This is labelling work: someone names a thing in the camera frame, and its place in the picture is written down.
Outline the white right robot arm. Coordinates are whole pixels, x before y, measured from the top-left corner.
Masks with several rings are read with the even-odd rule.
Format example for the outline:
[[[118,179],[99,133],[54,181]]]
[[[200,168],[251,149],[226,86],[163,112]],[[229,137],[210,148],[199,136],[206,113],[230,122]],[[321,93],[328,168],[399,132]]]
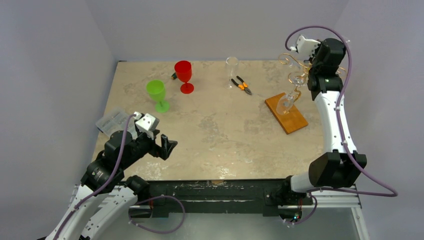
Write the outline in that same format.
[[[308,57],[311,63],[307,87],[320,115],[324,148],[307,172],[291,176],[290,184],[281,189],[280,196],[288,204],[315,188],[351,187],[361,173],[352,161],[362,168],[367,164],[366,156],[357,152],[350,137],[344,111],[343,81],[338,70],[346,55],[345,44],[334,38],[320,41],[300,35],[290,50]]]

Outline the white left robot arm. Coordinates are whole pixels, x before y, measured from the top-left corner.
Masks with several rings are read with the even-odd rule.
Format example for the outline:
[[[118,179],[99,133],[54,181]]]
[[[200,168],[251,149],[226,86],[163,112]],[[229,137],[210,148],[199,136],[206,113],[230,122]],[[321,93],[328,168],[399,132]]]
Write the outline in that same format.
[[[127,131],[116,131],[90,163],[76,195],[47,240],[98,240],[100,235],[131,206],[152,204],[150,184],[134,175],[124,179],[124,171],[150,154],[166,160],[177,141],[161,135],[161,144],[144,132],[136,139]]]

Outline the gold wire glass rack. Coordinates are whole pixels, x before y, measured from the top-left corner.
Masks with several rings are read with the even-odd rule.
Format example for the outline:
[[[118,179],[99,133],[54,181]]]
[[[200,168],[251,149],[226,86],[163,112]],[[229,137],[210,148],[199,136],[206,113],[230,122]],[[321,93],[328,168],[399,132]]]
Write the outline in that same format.
[[[335,61],[322,59],[323,66],[304,68],[304,63],[289,53],[282,53],[278,56],[278,61],[289,67],[289,73],[305,72],[308,74],[307,85],[305,86],[308,87],[313,100],[320,93],[336,92],[340,94],[343,89],[343,77],[347,74],[347,70],[336,66]]]

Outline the clear champagne flute with label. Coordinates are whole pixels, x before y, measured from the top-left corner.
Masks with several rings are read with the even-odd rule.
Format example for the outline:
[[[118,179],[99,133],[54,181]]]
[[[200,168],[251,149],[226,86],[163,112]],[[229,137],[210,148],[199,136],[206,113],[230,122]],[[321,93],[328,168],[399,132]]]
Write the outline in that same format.
[[[308,74],[304,71],[291,72],[288,74],[287,78],[288,81],[293,84],[293,89],[279,99],[275,109],[279,115],[286,115],[290,112],[294,103],[302,95],[299,88],[307,85],[308,83]]]

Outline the wooden rack base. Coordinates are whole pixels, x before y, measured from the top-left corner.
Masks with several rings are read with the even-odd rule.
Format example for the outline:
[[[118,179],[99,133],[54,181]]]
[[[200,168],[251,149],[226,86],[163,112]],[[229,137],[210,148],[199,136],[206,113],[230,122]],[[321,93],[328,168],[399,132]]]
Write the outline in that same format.
[[[279,114],[277,112],[278,101],[286,94],[284,92],[264,100],[273,116],[276,118],[284,132],[289,135],[309,125],[304,116],[300,113],[295,105],[293,105],[288,113]]]

